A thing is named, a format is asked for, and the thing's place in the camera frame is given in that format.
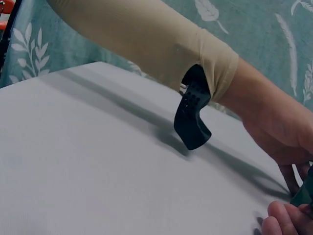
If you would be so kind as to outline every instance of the white leaf print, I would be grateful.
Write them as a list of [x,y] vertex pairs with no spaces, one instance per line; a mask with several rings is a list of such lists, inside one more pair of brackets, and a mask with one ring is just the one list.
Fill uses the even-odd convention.
[[14,36],[16,37],[16,39],[25,45],[25,40],[24,40],[24,37],[21,34],[21,32],[19,30],[17,30],[16,28],[14,28],[13,33],[14,33]]
[[143,71],[141,71],[140,67],[138,65],[136,65],[135,63],[128,61],[128,64],[130,65],[132,72],[137,73],[138,75],[140,75],[142,77],[147,76],[147,74],[144,73]]
[[40,63],[37,59],[35,60],[35,65],[36,65],[37,70],[40,71],[41,67],[40,67]]
[[294,13],[294,10],[296,8],[296,6],[298,4],[301,4],[302,7],[310,12],[313,12],[313,0],[311,0],[311,4],[310,5],[309,3],[305,2],[305,1],[302,1],[302,0],[296,0],[293,5],[291,6],[291,15],[293,16],[293,13]]
[[281,15],[275,14],[277,21],[279,22],[286,39],[289,44],[289,54],[290,54],[290,83],[291,87],[293,88],[294,96],[297,96],[297,80],[298,80],[298,60],[297,60],[297,49],[295,46],[294,38],[292,32],[290,31],[287,23],[282,18]]
[[25,32],[25,38],[26,38],[26,42],[27,44],[29,44],[29,40],[30,40],[30,36],[31,36],[31,23],[28,24],[27,28],[26,28],[26,32]]
[[26,60],[23,58],[18,59],[18,63],[22,68],[26,67]]
[[311,64],[307,64],[308,70],[305,72],[305,79],[304,79],[304,89],[303,89],[303,95],[304,100],[303,104],[306,103],[306,101],[311,99],[311,93],[313,93],[313,60]]
[[38,43],[39,48],[41,48],[42,40],[43,40],[43,32],[40,28],[38,32],[38,37],[37,37],[37,43]]
[[35,48],[35,40],[31,42],[30,48],[33,50]]
[[221,22],[218,21],[220,16],[219,10],[209,0],[195,0],[195,5],[203,21],[216,21],[221,30],[229,34]]
[[41,51],[40,51],[41,58],[43,57],[43,55],[47,51],[48,45],[49,45],[49,43],[46,43],[46,44],[44,44],[43,48],[41,48]]
[[45,54],[47,48],[48,48],[49,43],[46,43],[43,48],[39,49],[38,47],[35,48],[36,51],[36,55],[38,57],[38,59],[41,60],[41,58],[43,57],[43,55]]
[[308,11],[313,12],[313,6],[311,6],[307,2],[301,1],[300,4],[302,5],[304,9],[307,9]]
[[50,70],[42,70],[42,71],[40,71],[40,73],[38,74],[38,76],[46,75],[46,74],[48,74],[48,73],[50,73]]
[[43,68],[46,65],[46,63],[48,62],[49,58],[50,58],[50,56],[48,55],[40,62],[40,68]]
[[16,51],[27,51],[22,45],[13,43],[11,47]]
[[39,29],[37,39],[32,38],[32,24],[29,23],[26,31],[25,31],[25,36],[21,34],[18,30],[14,30],[15,37],[18,38],[19,41],[23,42],[24,47],[21,46],[20,44],[12,44],[11,47],[16,50],[16,51],[26,51],[27,56],[25,58],[20,58],[18,60],[18,64],[24,69],[22,70],[22,80],[29,79],[32,77],[36,77],[38,75],[44,75],[50,72],[50,70],[45,69],[42,70],[43,67],[47,64],[50,56],[47,55],[43,59],[42,57],[45,55],[49,43],[46,43],[42,47],[42,28]]
[[22,74],[24,75],[24,79],[25,80],[32,78],[32,76],[26,70],[23,70]]
[[12,84],[15,84],[15,83],[19,82],[19,80],[18,80],[18,78],[16,76],[9,75],[9,78],[10,78]]
[[210,105],[211,107],[217,109],[218,111],[224,113],[224,114],[227,113],[227,109],[226,109],[223,105],[221,105],[221,104],[212,102],[212,103],[210,103],[209,105]]

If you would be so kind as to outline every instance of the beige sleeve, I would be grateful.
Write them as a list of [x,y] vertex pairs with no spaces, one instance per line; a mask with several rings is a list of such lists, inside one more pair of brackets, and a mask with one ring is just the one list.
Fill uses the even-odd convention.
[[161,0],[47,1],[77,32],[176,91],[200,64],[218,101],[237,69],[238,55],[227,44]]

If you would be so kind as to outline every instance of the skin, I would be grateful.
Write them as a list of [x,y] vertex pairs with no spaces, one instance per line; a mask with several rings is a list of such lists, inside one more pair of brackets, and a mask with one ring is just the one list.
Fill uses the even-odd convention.
[[308,205],[299,208],[273,202],[268,217],[263,221],[263,235],[310,235],[313,232],[313,211]]
[[[277,162],[291,195],[295,195],[299,185],[292,164],[305,180],[313,160],[313,113],[243,59],[219,103],[242,119],[255,142]],[[305,205],[270,204],[263,234],[313,234],[313,220],[304,213],[307,209]]]

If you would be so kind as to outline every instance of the background fabric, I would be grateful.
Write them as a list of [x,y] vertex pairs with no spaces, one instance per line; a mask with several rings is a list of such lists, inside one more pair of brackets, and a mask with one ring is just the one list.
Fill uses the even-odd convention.
[[[164,2],[228,43],[282,90],[313,110],[313,0]],[[23,0],[0,87],[95,61],[147,77],[132,62],[77,34],[45,0]],[[230,114],[224,107],[212,105]]]

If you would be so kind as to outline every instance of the white table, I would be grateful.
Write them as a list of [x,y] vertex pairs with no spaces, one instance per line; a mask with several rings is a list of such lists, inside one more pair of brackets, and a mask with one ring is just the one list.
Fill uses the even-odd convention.
[[0,233],[260,234],[286,198],[278,167],[209,107],[213,137],[188,152],[172,127],[180,99],[105,63],[1,89]]

